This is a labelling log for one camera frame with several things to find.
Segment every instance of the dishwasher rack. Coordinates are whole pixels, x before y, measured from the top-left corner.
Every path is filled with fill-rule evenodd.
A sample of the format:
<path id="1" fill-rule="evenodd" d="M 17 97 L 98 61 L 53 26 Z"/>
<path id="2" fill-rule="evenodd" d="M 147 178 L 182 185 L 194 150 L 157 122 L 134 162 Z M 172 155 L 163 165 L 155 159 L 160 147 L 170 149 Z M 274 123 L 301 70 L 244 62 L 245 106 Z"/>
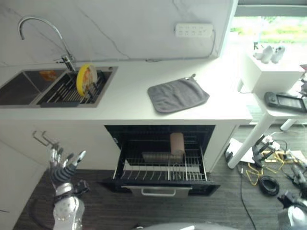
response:
<path id="1" fill-rule="evenodd" d="M 207 180 L 205 171 L 201 171 L 203 159 L 195 151 L 186 149 L 182 162 L 176 162 L 177 157 L 168 152 L 153 154 L 156 159 L 165 159 L 165 162 L 143 162 L 139 156 L 129 156 L 125 162 L 122 162 L 124 166 L 120 178 L 143 181 Z"/>

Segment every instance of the stainless steel sink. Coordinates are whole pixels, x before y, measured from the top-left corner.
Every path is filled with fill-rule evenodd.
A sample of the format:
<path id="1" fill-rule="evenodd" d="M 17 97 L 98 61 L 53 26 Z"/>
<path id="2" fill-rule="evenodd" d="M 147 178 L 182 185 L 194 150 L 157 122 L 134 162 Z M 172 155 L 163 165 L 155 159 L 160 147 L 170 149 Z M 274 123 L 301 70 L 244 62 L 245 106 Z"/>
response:
<path id="1" fill-rule="evenodd" d="M 65 69 L 24 70 L 0 88 L 0 108 L 97 107 L 117 67 L 97 69 L 98 81 L 80 96 L 77 73 Z"/>

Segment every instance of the yellow plate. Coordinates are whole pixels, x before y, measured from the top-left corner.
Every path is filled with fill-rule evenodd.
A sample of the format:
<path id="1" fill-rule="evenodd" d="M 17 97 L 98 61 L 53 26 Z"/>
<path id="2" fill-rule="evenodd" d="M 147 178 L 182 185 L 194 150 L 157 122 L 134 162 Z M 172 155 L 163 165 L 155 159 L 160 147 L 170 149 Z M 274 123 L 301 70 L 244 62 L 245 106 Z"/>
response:
<path id="1" fill-rule="evenodd" d="M 78 93 L 84 97 L 91 88 L 92 84 L 97 82 L 97 71 L 95 66 L 85 64 L 81 66 L 77 76 L 76 87 Z"/>

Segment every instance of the dark wooden floor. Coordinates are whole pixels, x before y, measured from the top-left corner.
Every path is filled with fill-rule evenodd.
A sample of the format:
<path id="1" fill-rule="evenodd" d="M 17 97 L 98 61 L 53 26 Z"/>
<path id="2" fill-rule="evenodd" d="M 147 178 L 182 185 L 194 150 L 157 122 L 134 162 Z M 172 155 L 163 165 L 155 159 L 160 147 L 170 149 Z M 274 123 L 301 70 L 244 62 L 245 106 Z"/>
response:
<path id="1" fill-rule="evenodd" d="M 275 137 L 288 142 L 290 149 L 302 150 L 307 153 L 307 131 L 302 126 L 291 128 L 286 134 Z M 250 127 L 241 127 L 235 134 L 238 140 L 244 140 L 251 131 Z M 267 133 L 279 131 L 271 127 Z M 281 173 L 272 175 L 278 180 L 281 192 L 298 190 Z M 112 175 L 110 171 L 79 170 L 75 181 L 85 179 L 91 188 L 83 196 L 85 213 L 83 216 L 84 230 L 129 230 L 137 223 L 149 226 L 165 222 L 216 222 L 241 230 L 252 230 L 251 222 L 240 200 L 240 177 L 237 169 L 230 170 L 222 157 L 214 172 L 209 175 L 211 180 L 221 187 L 211 197 L 193 196 L 185 199 L 133 197 L 132 194 L 116 194 L 106 190 L 98 182 Z M 28 216 L 29 204 L 37 200 L 33 213 L 47 227 L 52 228 L 52 195 L 53 188 L 45 174 L 35 188 L 27 206 L 19 217 L 15 230 L 40 230 Z M 252 186 L 246 179 L 243 181 L 243 197 L 258 230 L 276 230 L 277 213 L 282 205 L 275 197 L 264 196 L 257 186 Z"/>

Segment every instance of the gray towel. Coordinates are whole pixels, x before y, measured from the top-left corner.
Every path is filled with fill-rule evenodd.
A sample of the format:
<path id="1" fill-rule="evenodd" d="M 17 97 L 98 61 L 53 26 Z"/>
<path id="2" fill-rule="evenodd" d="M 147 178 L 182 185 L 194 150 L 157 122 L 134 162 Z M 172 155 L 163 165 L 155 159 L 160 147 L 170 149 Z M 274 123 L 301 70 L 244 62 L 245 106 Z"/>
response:
<path id="1" fill-rule="evenodd" d="M 155 85 L 147 92 L 154 108 L 160 113 L 172 113 L 195 107 L 205 103 L 209 98 L 209 94 L 202 90 L 193 77 Z"/>

